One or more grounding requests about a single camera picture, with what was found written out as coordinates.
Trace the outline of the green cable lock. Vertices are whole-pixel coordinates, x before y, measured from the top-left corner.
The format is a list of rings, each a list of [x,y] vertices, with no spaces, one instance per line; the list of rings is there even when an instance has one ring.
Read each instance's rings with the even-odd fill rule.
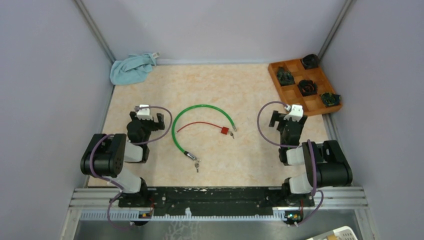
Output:
[[[187,107],[187,108],[185,108],[184,110],[182,110],[176,117],[175,117],[175,119],[173,120],[173,122],[172,122],[172,125],[171,125],[171,136],[172,136],[172,140],[173,140],[173,142],[175,143],[175,145],[176,145],[176,147],[186,156],[186,157],[188,157],[189,159],[191,159],[192,161],[195,161],[195,162],[199,162],[200,160],[194,155],[194,154],[192,154],[192,153],[190,153],[190,152],[188,152],[188,151],[186,151],[186,150],[184,150],[182,147],[181,147],[181,145],[179,144],[179,142],[178,142],[178,140],[177,140],[177,137],[176,137],[176,130],[175,130],[175,127],[176,127],[176,123],[177,123],[177,121],[179,120],[179,118],[184,114],[184,113],[186,113],[186,112],[188,112],[188,111],[190,111],[190,110],[193,110],[193,109],[197,109],[197,108],[210,108],[210,109],[214,109],[214,110],[216,110],[216,111],[218,111],[218,112],[220,112],[221,114],[223,114],[227,119],[228,119],[228,121],[229,121],[229,123],[230,123],[230,125],[232,126],[232,129],[233,129],[233,131],[234,132],[237,132],[237,128],[236,128],[236,125],[235,125],[235,123],[234,123],[234,121],[233,121],[233,119],[230,117],[230,115],[228,114],[228,113],[226,113],[223,109],[221,109],[221,108],[219,108],[219,107],[217,107],[217,106],[214,106],[214,105],[210,105],[210,104],[197,104],[197,105],[192,105],[192,106],[189,106],[189,107]]]

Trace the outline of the red cable padlock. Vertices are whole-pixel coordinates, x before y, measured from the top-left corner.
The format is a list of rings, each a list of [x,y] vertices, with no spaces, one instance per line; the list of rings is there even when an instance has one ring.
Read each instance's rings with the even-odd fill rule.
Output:
[[[231,131],[230,131],[230,129],[228,127],[220,126],[220,125],[217,125],[217,124],[214,124],[214,123],[211,123],[211,122],[206,122],[206,121],[195,121],[195,122],[188,123],[188,124],[180,127],[176,132],[179,133],[183,129],[185,129],[185,128],[189,127],[189,126],[192,126],[192,125],[208,125],[208,126],[212,126],[212,127],[218,128],[220,130],[220,133],[223,134],[223,135],[228,135],[228,134],[231,133]]]

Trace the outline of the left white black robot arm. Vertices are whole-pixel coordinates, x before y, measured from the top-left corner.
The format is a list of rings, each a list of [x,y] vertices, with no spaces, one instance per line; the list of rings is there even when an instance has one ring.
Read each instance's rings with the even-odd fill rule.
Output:
[[[153,194],[146,181],[127,169],[124,164],[145,164],[150,156],[148,142],[152,132],[165,129],[164,115],[152,116],[150,110],[129,114],[126,133],[108,136],[94,134],[80,161],[84,175],[105,180],[120,191],[120,207],[149,207],[154,204]]]

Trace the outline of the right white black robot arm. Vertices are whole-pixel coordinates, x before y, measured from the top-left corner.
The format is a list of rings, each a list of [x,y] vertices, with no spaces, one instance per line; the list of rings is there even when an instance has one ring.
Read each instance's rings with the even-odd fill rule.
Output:
[[[285,166],[301,166],[305,172],[288,177],[281,186],[279,200],[295,206],[311,196],[313,190],[323,187],[346,187],[353,181],[351,167],[337,140],[321,143],[300,142],[307,116],[299,121],[287,114],[273,111],[269,126],[280,135],[279,160]]]

